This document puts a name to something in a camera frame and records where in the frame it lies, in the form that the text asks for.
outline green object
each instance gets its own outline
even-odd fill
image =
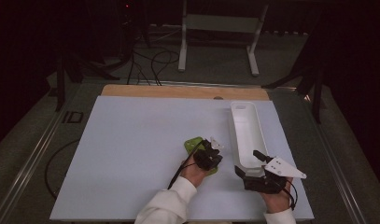
[[[185,143],[184,143],[184,148],[187,150],[187,153],[190,154],[192,152],[192,150],[196,147],[196,145],[198,145],[198,143],[200,143],[201,141],[203,141],[204,139],[202,137],[194,137],[194,138],[191,138],[189,140],[187,140]],[[200,144],[199,147],[198,147],[198,150],[204,150],[204,145]],[[209,171],[208,175],[213,175],[215,174],[216,172],[218,171],[218,167],[216,168],[213,168]]]

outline dark background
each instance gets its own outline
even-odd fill
[[[189,11],[207,11],[209,2],[194,1]],[[221,0],[208,13],[251,16],[257,13],[248,10],[254,7],[251,2],[254,1],[234,1],[233,5],[232,1]],[[277,31],[280,35],[311,33],[324,15],[320,20],[324,23],[319,27],[323,32],[311,35],[297,63],[323,61],[324,84],[331,88],[380,180],[380,1],[331,2],[335,1],[274,2],[263,31]],[[180,1],[144,3],[147,23],[181,23]],[[103,61],[108,49],[92,26],[95,20],[114,23],[106,16],[111,8],[105,7],[105,13],[100,15],[90,15],[87,4],[94,1],[0,1],[0,141],[49,91],[46,77],[56,70],[54,40],[63,41],[87,60]],[[249,6],[243,10],[236,8],[237,4]],[[322,14],[324,9],[331,8],[330,14]],[[120,28],[117,25],[116,33],[108,32],[119,36]],[[327,51],[320,44],[328,46]],[[327,57],[317,57],[320,51],[327,52]]]

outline person's left hand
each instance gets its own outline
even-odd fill
[[[195,188],[201,185],[204,177],[207,176],[208,171],[205,171],[195,163],[193,156],[187,161],[184,166],[187,166],[181,171],[181,176],[188,179]]]

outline hand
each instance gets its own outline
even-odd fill
[[[188,166],[181,171],[180,175],[188,179],[195,188],[198,188],[204,180],[204,177],[207,176],[208,171],[199,168],[193,156],[184,164],[184,166],[186,165]]]
[[[291,183],[292,177],[288,177],[287,180]],[[285,186],[288,192],[291,186],[289,182]],[[278,213],[289,209],[289,196],[283,190],[277,194],[260,193],[260,195],[265,201],[267,213]]]

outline white metal frame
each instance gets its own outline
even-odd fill
[[[187,60],[187,29],[210,30],[210,31],[227,31],[254,34],[253,42],[247,46],[247,56],[250,63],[251,75],[256,77],[259,75],[254,50],[260,38],[260,32],[265,19],[268,5],[264,5],[262,12],[258,18],[239,18],[239,17],[223,17],[187,14],[187,0],[183,0],[183,17],[182,17],[182,35],[181,49],[178,60],[178,71],[186,70]]]

